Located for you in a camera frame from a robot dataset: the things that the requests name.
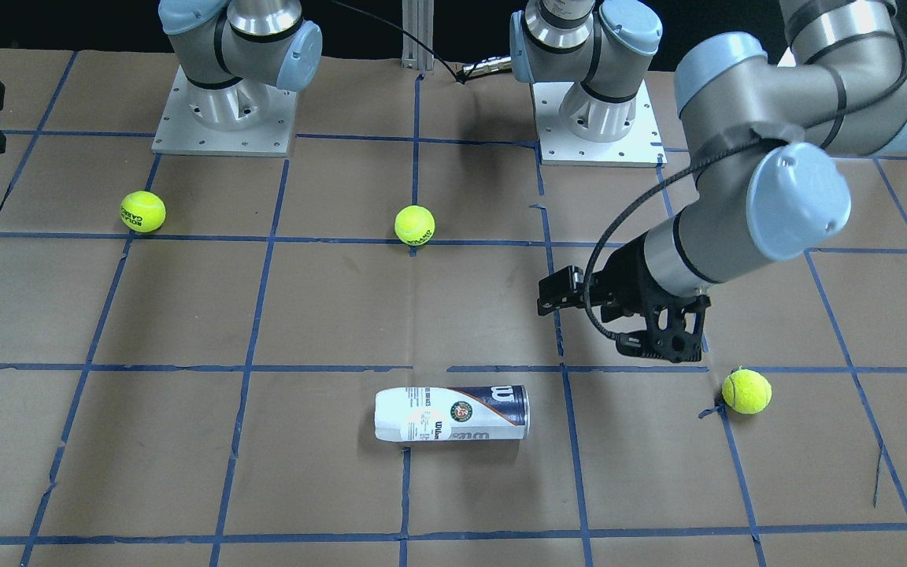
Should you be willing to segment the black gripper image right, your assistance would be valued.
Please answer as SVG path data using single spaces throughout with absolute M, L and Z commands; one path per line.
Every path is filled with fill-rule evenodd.
M 666 291 L 650 273 L 645 241 L 640 236 L 616 249 L 597 272 L 590 258 L 586 273 L 579 266 L 565 266 L 543 277 L 537 313 L 544 317 L 564 308 L 586 309 L 620 355 L 676 364 L 699 362 L 709 297 Z M 643 329 L 615 332 L 602 327 L 634 316 L 643 318 Z

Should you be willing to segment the metal base plate arm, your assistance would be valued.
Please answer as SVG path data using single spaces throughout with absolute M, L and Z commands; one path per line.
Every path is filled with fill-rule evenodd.
M 651 168 L 667 162 L 644 76 L 635 97 L 594 99 L 579 83 L 533 83 L 534 121 L 548 165 Z
M 298 100 L 299 93 L 255 80 L 202 89 L 178 68 L 151 150 L 197 157 L 287 158 Z

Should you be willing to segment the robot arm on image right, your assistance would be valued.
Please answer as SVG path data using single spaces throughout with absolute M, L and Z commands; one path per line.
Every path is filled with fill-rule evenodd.
M 907 151 L 907 36 L 895 1 L 783 1 L 792 67 L 728 32 L 674 75 L 690 165 L 645 191 L 583 268 L 539 281 L 537 312 L 584 309 L 630 358 L 702 358 L 709 289 L 838 234 L 836 154 Z

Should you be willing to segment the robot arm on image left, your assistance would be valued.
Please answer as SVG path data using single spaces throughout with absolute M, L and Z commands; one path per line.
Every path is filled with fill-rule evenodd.
M 287 158 L 298 95 L 312 83 L 323 32 L 298 1 L 161 1 L 179 58 L 151 150 Z

